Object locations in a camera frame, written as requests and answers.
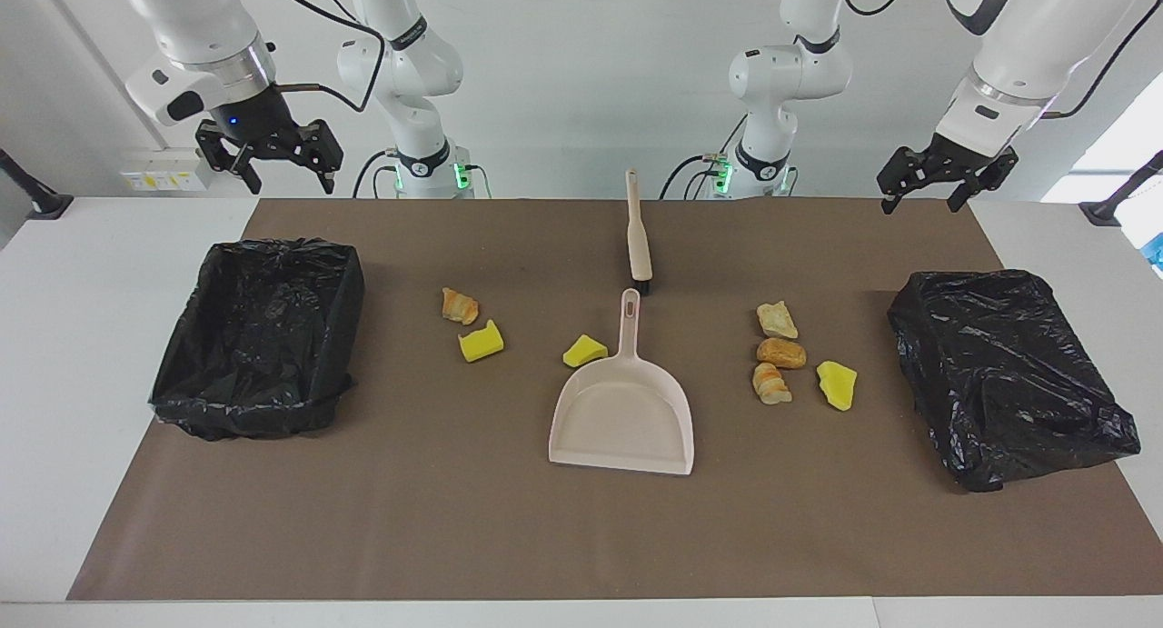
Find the croissant with pale underside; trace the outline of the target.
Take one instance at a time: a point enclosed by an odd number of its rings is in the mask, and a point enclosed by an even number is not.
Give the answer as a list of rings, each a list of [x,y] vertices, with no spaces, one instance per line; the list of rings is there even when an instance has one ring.
[[[777,304],[759,304],[756,308],[759,329],[768,338],[785,338],[785,341],[798,341],[800,331],[790,316],[789,306],[785,301]]]

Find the golden flaky croissant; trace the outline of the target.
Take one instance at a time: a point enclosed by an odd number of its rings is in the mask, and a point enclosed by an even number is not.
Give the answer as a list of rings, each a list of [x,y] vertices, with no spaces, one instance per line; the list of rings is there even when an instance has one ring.
[[[481,306],[473,297],[465,295],[458,290],[450,287],[442,288],[442,309],[444,320],[458,324],[473,324],[481,312]]]

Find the brown bread roll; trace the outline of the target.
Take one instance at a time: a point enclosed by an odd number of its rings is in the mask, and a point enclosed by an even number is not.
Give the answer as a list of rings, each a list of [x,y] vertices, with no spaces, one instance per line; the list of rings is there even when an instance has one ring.
[[[802,345],[790,338],[768,337],[756,347],[756,359],[782,370],[800,370],[806,366],[809,357]]]

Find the yellow green-backed sponge piece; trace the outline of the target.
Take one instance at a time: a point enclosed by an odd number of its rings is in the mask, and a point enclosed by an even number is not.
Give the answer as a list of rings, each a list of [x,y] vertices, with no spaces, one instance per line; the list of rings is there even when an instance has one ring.
[[[846,364],[826,361],[818,364],[816,376],[819,388],[823,393],[826,402],[835,411],[850,411],[859,372],[851,370]]]

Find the striped orange croissant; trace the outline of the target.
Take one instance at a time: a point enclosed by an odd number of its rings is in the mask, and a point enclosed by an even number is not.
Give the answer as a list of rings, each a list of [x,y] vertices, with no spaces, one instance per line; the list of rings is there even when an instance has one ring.
[[[777,405],[793,401],[789,384],[782,378],[780,367],[768,362],[759,362],[752,367],[752,392],[759,397],[761,404]]]

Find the beige brush with black bristles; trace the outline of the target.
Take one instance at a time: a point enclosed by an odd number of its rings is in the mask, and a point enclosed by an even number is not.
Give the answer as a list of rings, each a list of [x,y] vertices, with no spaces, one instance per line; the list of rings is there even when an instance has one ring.
[[[637,181],[637,172],[634,167],[628,169],[625,174],[626,198],[627,198],[627,250],[629,258],[629,272],[632,272],[632,285],[640,295],[648,295],[651,292],[652,263],[651,247],[645,231],[645,224],[641,213],[641,193]]]

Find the beige plastic dustpan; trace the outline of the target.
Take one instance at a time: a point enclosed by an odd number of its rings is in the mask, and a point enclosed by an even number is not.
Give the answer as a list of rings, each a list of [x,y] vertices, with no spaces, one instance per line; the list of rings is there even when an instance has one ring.
[[[692,412],[675,376],[637,352],[638,290],[623,290],[619,312],[616,352],[583,364],[561,388],[548,459],[555,465],[691,474]]]

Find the bin lined with black bag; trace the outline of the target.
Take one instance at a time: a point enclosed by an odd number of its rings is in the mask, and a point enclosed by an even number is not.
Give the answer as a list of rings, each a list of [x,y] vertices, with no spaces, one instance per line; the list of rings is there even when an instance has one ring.
[[[1141,454],[1137,421],[1041,276],[915,272],[886,317],[915,412],[964,491]]]
[[[211,247],[154,380],[154,416],[205,441],[329,428],[352,388],[364,293],[351,245],[298,238]]]

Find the brown table mat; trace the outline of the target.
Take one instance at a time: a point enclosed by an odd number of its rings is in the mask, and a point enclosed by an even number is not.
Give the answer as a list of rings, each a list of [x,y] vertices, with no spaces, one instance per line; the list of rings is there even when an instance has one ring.
[[[1163,593],[1163,543],[1114,464],[966,493],[899,370],[909,273],[999,267],[972,213],[913,201],[648,202],[640,351],[692,408],[688,476],[552,464],[579,334],[616,343],[613,201],[264,200],[248,238],[356,247],[366,293],[331,428],[205,442],[150,424],[72,600]],[[476,298],[444,320],[442,288]],[[806,366],[752,392],[759,304]],[[505,350],[462,359],[494,320]],[[856,370],[839,412],[816,366]]]

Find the white wall outlet box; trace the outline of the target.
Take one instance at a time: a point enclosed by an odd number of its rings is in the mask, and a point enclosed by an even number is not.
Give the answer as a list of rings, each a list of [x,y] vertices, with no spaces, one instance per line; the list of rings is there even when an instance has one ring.
[[[166,148],[124,155],[117,173],[129,190],[147,194],[208,192],[216,172],[198,148]]]

